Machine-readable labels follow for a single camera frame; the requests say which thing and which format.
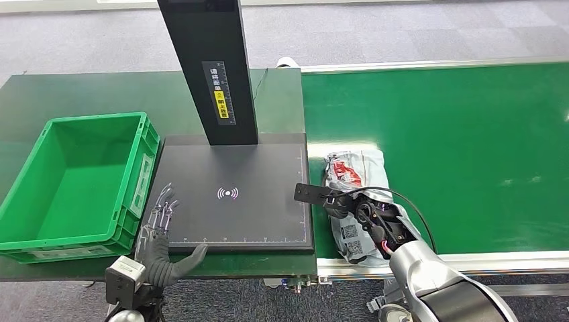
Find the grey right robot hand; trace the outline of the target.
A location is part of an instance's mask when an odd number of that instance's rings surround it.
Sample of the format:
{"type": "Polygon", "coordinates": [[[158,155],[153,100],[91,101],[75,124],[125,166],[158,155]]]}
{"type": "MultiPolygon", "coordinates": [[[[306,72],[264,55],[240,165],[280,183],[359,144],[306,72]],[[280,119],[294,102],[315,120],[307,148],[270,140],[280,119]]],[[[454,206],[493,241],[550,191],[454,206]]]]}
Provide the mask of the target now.
{"type": "Polygon", "coordinates": [[[356,202],[350,195],[342,197],[332,196],[325,198],[323,207],[330,217],[344,219],[354,214],[356,202]]]}

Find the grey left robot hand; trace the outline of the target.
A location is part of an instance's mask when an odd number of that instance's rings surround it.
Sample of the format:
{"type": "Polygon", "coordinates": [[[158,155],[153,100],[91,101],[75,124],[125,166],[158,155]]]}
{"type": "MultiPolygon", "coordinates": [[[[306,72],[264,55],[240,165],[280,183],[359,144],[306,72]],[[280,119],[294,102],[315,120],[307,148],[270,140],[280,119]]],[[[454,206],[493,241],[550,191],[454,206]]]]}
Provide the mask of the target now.
{"type": "Polygon", "coordinates": [[[169,256],[169,225],[178,200],[172,200],[172,184],[166,184],[150,209],[149,217],[143,221],[135,250],[135,261],[145,267],[144,281],[164,288],[176,284],[182,277],[196,268],[205,258],[208,245],[199,244],[193,252],[172,262],[169,256]]]}

